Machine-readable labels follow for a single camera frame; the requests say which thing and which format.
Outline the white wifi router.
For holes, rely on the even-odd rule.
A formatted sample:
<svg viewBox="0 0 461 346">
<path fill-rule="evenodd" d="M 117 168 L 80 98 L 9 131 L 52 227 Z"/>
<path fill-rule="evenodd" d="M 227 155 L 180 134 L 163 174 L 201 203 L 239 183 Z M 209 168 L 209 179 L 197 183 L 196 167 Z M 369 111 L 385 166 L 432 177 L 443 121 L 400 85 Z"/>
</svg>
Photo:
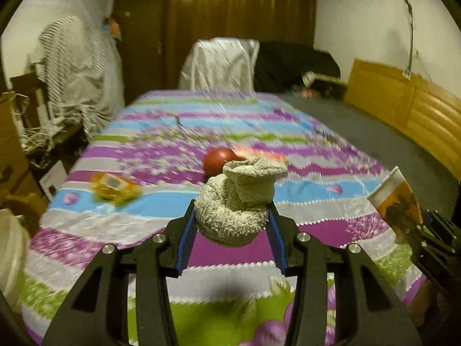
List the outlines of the white wifi router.
<svg viewBox="0 0 461 346">
<path fill-rule="evenodd" d="M 62 130 L 59 125 L 63 117 L 57 117 L 52 111 L 46 86 L 33 86 L 31 90 L 16 92 L 12 104 L 19 135 L 44 128 L 54 137 Z"/>
</svg>

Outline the colourful striped bed sheet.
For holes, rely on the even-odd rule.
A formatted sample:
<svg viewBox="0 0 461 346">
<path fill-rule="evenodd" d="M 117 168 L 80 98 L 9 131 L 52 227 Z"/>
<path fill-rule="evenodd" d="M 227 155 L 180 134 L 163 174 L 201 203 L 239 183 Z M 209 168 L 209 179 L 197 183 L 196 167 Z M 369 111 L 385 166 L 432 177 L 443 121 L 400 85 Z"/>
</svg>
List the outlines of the colourful striped bed sheet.
<svg viewBox="0 0 461 346">
<path fill-rule="evenodd" d="M 265 202 L 326 245 L 358 243 L 409 304 L 424 276 L 368 199 L 387 172 L 277 96 L 150 91 L 92 141 L 42 216 L 20 295 L 25 327 L 41 342 L 104 245 L 139 245 L 190 202 L 199 232 L 168 283 L 181 345 L 283 345 L 295 278 L 273 261 Z"/>
</svg>

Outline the dark wooden wardrobe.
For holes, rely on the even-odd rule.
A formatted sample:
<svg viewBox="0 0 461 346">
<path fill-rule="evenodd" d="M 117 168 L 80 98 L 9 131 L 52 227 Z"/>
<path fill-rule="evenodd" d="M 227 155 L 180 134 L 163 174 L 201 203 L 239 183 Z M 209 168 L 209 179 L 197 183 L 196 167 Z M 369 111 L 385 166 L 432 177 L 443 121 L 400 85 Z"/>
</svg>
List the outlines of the dark wooden wardrobe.
<svg viewBox="0 0 461 346">
<path fill-rule="evenodd" d="M 313 45 L 316 0 L 169 0 L 166 28 L 167 87 L 200 39 L 236 37 Z"/>
</svg>

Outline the black clothes pile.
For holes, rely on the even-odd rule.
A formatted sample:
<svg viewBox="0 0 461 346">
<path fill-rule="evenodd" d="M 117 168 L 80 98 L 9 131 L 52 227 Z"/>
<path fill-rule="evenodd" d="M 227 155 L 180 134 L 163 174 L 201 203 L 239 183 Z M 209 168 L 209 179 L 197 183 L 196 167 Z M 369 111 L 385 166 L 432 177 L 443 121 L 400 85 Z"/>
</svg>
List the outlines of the black clothes pile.
<svg viewBox="0 0 461 346">
<path fill-rule="evenodd" d="M 341 77 L 341 71 L 329 52 L 289 42 L 259 42 L 254 68 L 256 92 L 279 94 L 303 86 L 307 72 Z"/>
</svg>

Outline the pink snack packet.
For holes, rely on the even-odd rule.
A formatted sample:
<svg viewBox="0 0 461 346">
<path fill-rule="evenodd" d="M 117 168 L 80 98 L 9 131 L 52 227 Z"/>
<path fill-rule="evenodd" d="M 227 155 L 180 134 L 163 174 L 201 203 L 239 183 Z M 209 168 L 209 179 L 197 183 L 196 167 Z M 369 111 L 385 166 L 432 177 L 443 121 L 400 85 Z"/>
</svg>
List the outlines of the pink snack packet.
<svg viewBox="0 0 461 346">
<path fill-rule="evenodd" d="M 280 163 L 288 163 L 288 160 L 285 155 L 267 151 L 260 148 L 251 148 L 246 146 L 238 146 L 234 145 L 232 147 L 232 151 L 240 158 L 243 159 L 253 159 L 253 158 L 260 158 L 264 157 L 273 161 L 278 161 Z"/>
</svg>

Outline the grey striped hanging cloth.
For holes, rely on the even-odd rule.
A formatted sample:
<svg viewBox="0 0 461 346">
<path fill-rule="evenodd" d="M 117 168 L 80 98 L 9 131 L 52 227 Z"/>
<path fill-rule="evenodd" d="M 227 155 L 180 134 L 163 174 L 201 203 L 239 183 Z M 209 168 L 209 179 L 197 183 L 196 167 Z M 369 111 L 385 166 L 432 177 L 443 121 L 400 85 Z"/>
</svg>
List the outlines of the grey striped hanging cloth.
<svg viewBox="0 0 461 346">
<path fill-rule="evenodd" d="M 90 141 L 125 107 L 114 39 L 77 16 L 58 19 L 39 34 L 31 65 L 47 85 L 52 111 L 80 120 Z"/>
</svg>

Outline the wooden headboard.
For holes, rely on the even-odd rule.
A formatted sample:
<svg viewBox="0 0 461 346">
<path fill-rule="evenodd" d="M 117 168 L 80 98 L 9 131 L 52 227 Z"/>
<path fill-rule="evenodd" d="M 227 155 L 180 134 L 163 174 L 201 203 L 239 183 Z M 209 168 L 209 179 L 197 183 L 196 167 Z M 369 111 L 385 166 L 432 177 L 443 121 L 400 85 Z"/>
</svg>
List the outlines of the wooden headboard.
<svg viewBox="0 0 461 346">
<path fill-rule="evenodd" d="M 460 98 L 418 75 L 356 59 L 344 101 L 395 128 L 460 179 Z"/>
</svg>

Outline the orange snack bag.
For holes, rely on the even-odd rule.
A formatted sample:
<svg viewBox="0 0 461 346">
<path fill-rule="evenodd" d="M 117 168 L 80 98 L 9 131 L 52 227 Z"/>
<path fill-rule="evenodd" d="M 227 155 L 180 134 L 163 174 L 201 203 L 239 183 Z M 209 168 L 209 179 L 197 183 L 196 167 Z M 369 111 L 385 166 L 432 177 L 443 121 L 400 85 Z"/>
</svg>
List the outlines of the orange snack bag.
<svg viewBox="0 0 461 346">
<path fill-rule="evenodd" d="M 367 197 L 395 233 L 395 243 L 407 245 L 407 234 L 423 225 L 420 204 L 400 168 L 395 166 Z"/>
</svg>

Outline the white product box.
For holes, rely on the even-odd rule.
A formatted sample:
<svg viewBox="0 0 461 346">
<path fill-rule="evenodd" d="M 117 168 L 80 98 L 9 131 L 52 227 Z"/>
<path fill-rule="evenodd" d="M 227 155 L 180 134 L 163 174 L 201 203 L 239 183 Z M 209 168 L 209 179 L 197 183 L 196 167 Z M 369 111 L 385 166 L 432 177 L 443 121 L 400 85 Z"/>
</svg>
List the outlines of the white product box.
<svg viewBox="0 0 461 346">
<path fill-rule="evenodd" d="M 67 179 L 67 171 L 61 160 L 58 160 L 44 176 L 39 180 L 41 189 L 49 201 L 53 200 L 57 191 L 63 186 Z"/>
</svg>

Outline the red apple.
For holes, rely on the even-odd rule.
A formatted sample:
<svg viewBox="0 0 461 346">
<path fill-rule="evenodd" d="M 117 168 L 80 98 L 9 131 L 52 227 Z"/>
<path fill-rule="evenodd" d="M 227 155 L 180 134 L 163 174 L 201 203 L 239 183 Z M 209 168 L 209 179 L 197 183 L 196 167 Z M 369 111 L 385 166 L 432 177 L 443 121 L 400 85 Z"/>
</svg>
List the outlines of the red apple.
<svg viewBox="0 0 461 346">
<path fill-rule="evenodd" d="M 223 167 L 226 163 L 242 160 L 242 157 L 229 148 L 214 148 L 205 155 L 202 161 L 205 176 L 217 176 L 223 173 Z"/>
</svg>

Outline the white trash bucket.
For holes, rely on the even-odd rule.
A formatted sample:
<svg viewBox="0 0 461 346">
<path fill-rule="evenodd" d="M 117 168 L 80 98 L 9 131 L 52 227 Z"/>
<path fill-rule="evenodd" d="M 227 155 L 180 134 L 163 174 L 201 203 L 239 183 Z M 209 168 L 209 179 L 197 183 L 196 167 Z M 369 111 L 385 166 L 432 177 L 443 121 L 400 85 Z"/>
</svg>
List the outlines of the white trash bucket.
<svg viewBox="0 0 461 346">
<path fill-rule="evenodd" d="M 24 284 L 23 268 L 31 241 L 20 219 L 9 209 L 1 210 L 0 275 L 1 293 L 13 312 L 20 312 L 20 293 Z"/>
</svg>

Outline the chair with white cover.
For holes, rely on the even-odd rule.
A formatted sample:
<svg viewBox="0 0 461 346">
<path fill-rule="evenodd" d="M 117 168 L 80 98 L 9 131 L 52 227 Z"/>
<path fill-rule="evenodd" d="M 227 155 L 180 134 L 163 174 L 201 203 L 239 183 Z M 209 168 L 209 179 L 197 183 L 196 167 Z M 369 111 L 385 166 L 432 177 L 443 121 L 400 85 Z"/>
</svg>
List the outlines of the chair with white cover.
<svg viewBox="0 0 461 346">
<path fill-rule="evenodd" d="M 258 53 L 257 40 L 232 37 L 199 40 L 184 61 L 178 88 L 252 93 Z"/>
</svg>

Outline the wooden drawer dresser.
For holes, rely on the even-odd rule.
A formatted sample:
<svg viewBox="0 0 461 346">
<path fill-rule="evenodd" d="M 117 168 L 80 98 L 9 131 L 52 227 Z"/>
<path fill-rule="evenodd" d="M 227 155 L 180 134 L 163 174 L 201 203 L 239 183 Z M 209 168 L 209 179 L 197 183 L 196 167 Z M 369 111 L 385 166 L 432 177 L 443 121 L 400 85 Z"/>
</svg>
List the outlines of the wooden drawer dresser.
<svg viewBox="0 0 461 346">
<path fill-rule="evenodd" d="M 43 195 L 21 147 L 12 108 L 12 92 L 1 94 L 1 208 L 9 195 Z"/>
</svg>

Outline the white fluffy sock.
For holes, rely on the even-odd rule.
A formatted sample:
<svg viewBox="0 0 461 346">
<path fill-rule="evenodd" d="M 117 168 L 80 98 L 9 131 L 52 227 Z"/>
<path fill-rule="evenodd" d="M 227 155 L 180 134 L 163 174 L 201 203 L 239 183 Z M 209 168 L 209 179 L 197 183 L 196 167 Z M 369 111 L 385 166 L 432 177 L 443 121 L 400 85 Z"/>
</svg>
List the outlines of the white fluffy sock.
<svg viewBox="0 0 461 346">
<path fill-rule="evenodd" d="M 226 163 L 194 201 L 199 231 L 225 246 L 251 243 L 268 222 L 275 183 L 287 173 L 286 163 L 264 157 Z"/>
</svg>

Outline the yellow snack wrapper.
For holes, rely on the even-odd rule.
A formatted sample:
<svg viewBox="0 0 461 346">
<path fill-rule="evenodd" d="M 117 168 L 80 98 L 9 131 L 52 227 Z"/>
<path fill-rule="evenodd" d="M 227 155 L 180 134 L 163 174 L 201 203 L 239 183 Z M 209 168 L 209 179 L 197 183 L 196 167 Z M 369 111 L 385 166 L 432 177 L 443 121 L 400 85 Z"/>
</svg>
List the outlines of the yellow snack wrapper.
<svg viewBox="0 0 461 346">
<path fill-rule="evenodd" d="M 91 177 L 91 190 L 98 200 L 113 205 L 124 205 L 142 195 L 138 184 L 112 173 L 94 174 Z"/>
</svg>

